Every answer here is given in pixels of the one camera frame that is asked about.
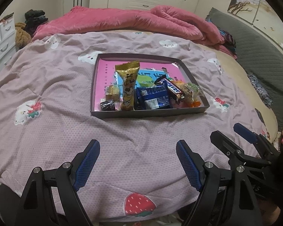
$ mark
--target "metal screw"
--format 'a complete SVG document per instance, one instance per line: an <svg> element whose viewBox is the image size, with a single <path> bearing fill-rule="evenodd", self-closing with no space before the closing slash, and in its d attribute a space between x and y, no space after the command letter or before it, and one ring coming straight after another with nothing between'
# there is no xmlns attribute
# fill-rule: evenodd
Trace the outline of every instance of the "metal screw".
<svg viewBox="0 0 283 226"><path fill-rule="evenodd" d="M239 166L239 167L236 168L236 170L238 172L244 172L244 167L243 166Z"/></svg>
<svg viewBox="0 0 283 226"><path fill-rule="evenodd" d="M33 170L33 172L34 172L34 173L38 173L40 170L41 170L40 167L36 167L36 168Z"/></svg>
<svg viewBox="0 0 283 226"><path fill-rule="evenodd" d="M63 164L63 168L69 168L70 167L70 163L69 162L65 162L64 164Z"/></svg>
<svg viewBox="0 0 283 226"><path fill-rule="evenodd" d="M205 163L205 166L206 166L207 168L212 168L212 167L214 166L214 164L211 163L211 162L206 162L206 163Z"/></svg>

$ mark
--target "gold snack wrapper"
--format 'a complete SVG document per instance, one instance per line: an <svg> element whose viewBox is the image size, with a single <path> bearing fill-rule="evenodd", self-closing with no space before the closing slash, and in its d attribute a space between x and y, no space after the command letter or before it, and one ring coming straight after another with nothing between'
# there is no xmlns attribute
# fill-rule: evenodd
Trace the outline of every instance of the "gold snack wrapper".
<svg viewBox="0 0 283 226"><path fill-rule="evenodd" d="M115 65L115 71L123 79L123 102L121 104L122 111L134 110L133 90L139 68L139 61Z"/></svg>
<svg viewBox="0 0 283 226"><path fill-rule="evenodd" d="M120 91L118 85L110 85L106 88L106 100L119 101Z"/></svg>

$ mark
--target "blue snack package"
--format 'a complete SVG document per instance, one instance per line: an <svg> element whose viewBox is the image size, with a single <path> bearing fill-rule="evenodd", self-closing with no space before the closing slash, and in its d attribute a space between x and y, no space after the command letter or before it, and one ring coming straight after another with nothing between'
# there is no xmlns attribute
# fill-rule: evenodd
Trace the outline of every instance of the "blue snack package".
<svg viewBox="0 0 283 226"><path fill-rule="evenodd" d="M136 88L136 95L144 110L170 109L170 97L168 87L164 83L160 86Z"/></svg>

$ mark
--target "brown stuffed toy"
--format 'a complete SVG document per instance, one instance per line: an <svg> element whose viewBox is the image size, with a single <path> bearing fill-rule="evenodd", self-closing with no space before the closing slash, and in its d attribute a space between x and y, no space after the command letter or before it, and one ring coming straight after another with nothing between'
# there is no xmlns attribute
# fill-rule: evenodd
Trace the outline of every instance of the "brown stuffed toy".
<svg viewBox="0 0 283 226"><path fill-rule="evenodd" d="M24 31L23 29L25 28L26 24L25 23L16 23L16 47L19 49L22 49L25 47L27 44L30 43L31 37L30 35Z"/></svg>

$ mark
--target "pink comforter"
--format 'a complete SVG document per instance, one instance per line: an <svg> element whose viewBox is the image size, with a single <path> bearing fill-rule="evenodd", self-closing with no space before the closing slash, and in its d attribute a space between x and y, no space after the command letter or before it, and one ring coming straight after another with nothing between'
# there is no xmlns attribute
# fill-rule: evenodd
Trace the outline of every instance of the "pink comforter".
<svg viewBox="0 0 283 226"><path fill-rule="evenodd" d="M57 33L76 34L116 29L169 34L213 46L232 55L221 45L224 39L214 24L191 12L171 6L156 6L150 11L76 6L64 16L40 25L32 40L41 40Z"/></svg>

